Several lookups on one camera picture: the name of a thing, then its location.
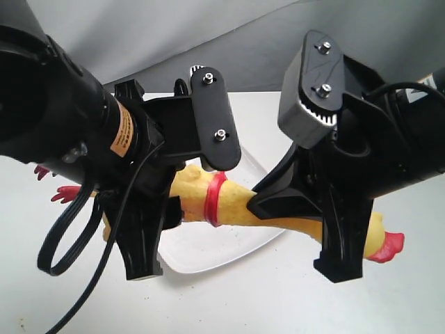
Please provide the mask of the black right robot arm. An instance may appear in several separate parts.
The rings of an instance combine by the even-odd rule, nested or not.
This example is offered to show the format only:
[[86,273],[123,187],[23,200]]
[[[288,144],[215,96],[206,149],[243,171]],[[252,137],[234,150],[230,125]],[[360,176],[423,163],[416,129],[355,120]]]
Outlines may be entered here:
[[334,283],[360,278],[374,200],[444,172],[444,89],[303,56],[286,71],[278,124],[292,145],[248,210],[320,223],[314,268]]

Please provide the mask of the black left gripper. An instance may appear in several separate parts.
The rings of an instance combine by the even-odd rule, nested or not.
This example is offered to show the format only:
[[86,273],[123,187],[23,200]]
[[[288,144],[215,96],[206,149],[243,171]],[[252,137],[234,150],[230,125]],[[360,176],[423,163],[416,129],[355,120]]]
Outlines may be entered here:
[[133,120],[131,145],[124,156],[128,166],[121,170],[114,188],[142,196],[129,197],[115,238],[127,280],[163,274],[157,253],[161,231],[173,217],[167,213],[168,193],[177,168],[201,149],[191,97],[144,101],[144,94],[135,79],[114,85],[119,107]]

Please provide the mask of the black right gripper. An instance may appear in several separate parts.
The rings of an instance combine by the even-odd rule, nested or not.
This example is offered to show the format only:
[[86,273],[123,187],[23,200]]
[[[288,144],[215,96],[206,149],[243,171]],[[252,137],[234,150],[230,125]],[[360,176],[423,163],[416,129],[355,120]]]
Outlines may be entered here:
[[321,220],[322,197],[372,200],[389,189],[407,143],[383,102],[369,93],[383,85],[371,68],[343,55],[346,91],[337,126],[311,149],[293,145],[252,189],[248,210],[261,220]]

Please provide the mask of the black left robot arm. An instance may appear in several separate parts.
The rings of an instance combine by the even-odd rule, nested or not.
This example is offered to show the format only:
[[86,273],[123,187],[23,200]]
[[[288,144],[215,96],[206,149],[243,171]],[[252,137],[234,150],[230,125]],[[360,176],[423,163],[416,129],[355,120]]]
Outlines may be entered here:
[[105,218],[104,254],[119,248],[127,280],[160,276],[161,232],[183,216],[173,179],[201,148],[189,96],[144,101],[133,81],[110,93],[26,1],[1,2],[1,154],[80,185],[41,245],[39,270],[65,273]]

